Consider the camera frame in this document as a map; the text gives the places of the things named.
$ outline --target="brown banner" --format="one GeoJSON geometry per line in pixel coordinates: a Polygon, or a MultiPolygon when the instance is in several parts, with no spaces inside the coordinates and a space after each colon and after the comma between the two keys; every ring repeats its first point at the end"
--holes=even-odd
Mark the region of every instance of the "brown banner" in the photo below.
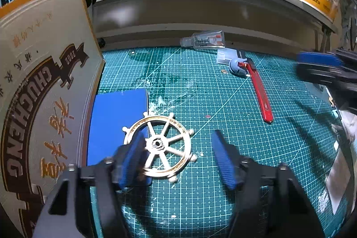
{"type": "Polygon", "coordinates": [[[32,236],[32,230],[42,208],[40,187],[33,192],[29,176],[29,143],[33,121],[38,108],[58,79],[61,87],[68,83],[69,89],[73,77],[71,72],[75,64],[81,61],[84,66],[88,55],[84,52],[84,43],[75,48],[70,44],[60,56],[61,67],[47,58],[34,68],[23,80],[13,96],[2,128],[1,171],[4,187],[8,192],[17,193],[19,200],[26,202],[26,210],[19,209],[20,220],[26,237],[32,236]]]}

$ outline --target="small plastic box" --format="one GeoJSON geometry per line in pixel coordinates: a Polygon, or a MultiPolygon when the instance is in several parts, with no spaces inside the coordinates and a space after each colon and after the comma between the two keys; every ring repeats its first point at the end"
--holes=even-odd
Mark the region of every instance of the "small plastic box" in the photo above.
{"type": "Polygon", "coordinates": [[[237,50],[230,48],[220,48],[217,50],[217,63],[229,65],[231,59],[238,57],[237,50]]]}

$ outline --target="bottle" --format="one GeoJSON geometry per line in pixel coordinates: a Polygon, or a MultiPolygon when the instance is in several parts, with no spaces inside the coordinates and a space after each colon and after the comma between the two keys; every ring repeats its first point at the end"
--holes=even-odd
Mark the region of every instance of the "bottle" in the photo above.
{"type": "Polygon", "coordinates": [[[223,31],[206,31],[192,34],[191,37],[180,39],[181,47],[198,49],[225,48],[223,31]]]}

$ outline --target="red utility knife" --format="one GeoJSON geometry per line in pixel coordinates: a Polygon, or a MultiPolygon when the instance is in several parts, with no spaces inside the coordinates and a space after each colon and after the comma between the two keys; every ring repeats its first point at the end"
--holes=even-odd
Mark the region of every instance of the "red utility knife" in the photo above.
{"type": "Polygon", "coordinates": [[[253,86],[255,89],[255,93],[257,94],[260,111],[263,116],[263,120],[266,123],[273,122],[273,113],[271,111],[269,99],[267,93],[265,92],[265,88],[262,82],[262,79],[259,76],[259,73],[254,65],[254,62],[251,58],[247,58],[247,63],[240,63],[239,66],[242,64],[242,67],[248,69],[250,77],[252,78],[253,86]]]}

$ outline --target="cutting mat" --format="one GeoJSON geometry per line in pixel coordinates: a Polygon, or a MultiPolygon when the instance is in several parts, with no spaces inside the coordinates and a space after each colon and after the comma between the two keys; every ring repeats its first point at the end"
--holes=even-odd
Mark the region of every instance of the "cutting mat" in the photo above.
{"type": "MultiPolygon", "coordinates": [[[[227,73],[228,66],[216,63],[216,52],[169,47],[104,53],[99,94],[144,87],[151,114],[174,112],[179,122],[195,130],[192,152],[198,159],[188,163],[176,184],[154,180],[147,190],[133,188],[120,196],[135,237],[224,237],[234,193],[220,181],[210,143],[214,129],[261,164],[286,162],[308,194],[326,237],[340,227],[346,202],[343,199],[333,216],[324,187],[336,157],[331,107],[296,79],[293,61],[249,52],[247,56],[255,62],[270,99],[271,125],[261,118],[251,79],[227,73]]],[[[180,142],[175,146],[182,148],[180,142]]],[[[168,159],[174,164],[177,157],[168,159]]]]}

